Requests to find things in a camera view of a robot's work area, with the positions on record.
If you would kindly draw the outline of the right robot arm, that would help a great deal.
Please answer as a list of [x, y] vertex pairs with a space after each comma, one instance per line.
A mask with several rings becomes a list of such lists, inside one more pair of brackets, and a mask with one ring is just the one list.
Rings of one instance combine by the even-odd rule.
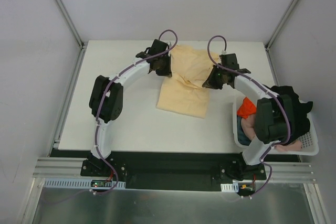
[[290, 124], [294, 122], [292, 101], [288, 95], [279, 95], [257, 81], [248, 69], [241, 69], [235, 54], [219, 57], [221, 63], [217, 63], [209, 55], [214, 65], [202, 86], [222, 89], [227, 84], [256, 106], [255, 137], [242, 152], [244, 162], [236, 166], [237, 175], [248, 179], [255, 173], [254, 165], [262, 163], [273, 147], [290, 140]]

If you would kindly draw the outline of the cream yellow t shirt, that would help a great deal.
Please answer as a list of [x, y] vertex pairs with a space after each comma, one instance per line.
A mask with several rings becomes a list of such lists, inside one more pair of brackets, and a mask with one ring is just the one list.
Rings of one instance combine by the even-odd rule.
[[205, 118], [209, 90], [203, 83], [209, 77], [213, 62], [204, 49], [177, 45], [171, 51], [171, 77], [163, 80], [156, 107], [182, 115]]

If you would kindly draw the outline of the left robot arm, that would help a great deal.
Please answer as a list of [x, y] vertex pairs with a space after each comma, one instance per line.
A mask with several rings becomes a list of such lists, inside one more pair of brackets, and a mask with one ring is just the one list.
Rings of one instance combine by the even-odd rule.
[[105, 160], [111, 153], [111, 137], [108, 131], [112, 121], [115, 121], [122, 112], [125, 89], [151, 72], [155, 72], [157, 76], [170, 78], [172, 48], [170, 44], [155, 39], [151, 47], [138, 53], [133, 62], [121, 72], [109, 77], [99, 75], [96, 78], [89, 108], [96, 121], [91, 153], [98, 158], [93, 163], [92, 169], [99, 176], [106, 176], [111, 170], [110, 162]]

